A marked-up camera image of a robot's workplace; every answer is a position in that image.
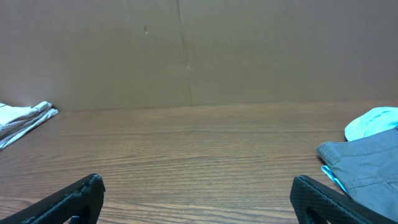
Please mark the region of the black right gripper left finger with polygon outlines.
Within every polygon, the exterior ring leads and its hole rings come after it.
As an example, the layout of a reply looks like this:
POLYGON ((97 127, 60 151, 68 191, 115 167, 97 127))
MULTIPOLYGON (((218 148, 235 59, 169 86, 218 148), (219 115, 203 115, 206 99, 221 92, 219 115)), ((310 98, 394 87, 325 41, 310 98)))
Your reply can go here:
POLYGON ((96 224, 106 189, 98 174, 90 174, 41 201, 1 220, 1 224, 96 224))

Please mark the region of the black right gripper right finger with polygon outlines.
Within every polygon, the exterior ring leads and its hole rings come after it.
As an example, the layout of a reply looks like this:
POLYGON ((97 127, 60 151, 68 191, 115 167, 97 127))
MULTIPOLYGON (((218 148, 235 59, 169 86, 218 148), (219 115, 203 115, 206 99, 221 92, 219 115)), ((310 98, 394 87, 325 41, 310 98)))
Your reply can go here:
POLYGON ((300 224, 397 224, 306 175, 294 177, 290 202, 300 224))

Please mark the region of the grey shorts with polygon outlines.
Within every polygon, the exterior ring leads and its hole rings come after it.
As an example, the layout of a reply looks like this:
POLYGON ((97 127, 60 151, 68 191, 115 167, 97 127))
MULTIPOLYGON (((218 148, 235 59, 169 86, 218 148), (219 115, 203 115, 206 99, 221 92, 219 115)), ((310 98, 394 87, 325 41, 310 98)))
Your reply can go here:
POLYGON ((317 152, 354 201, 397 221, 397 128, 347 142, 325 142, 317 152))

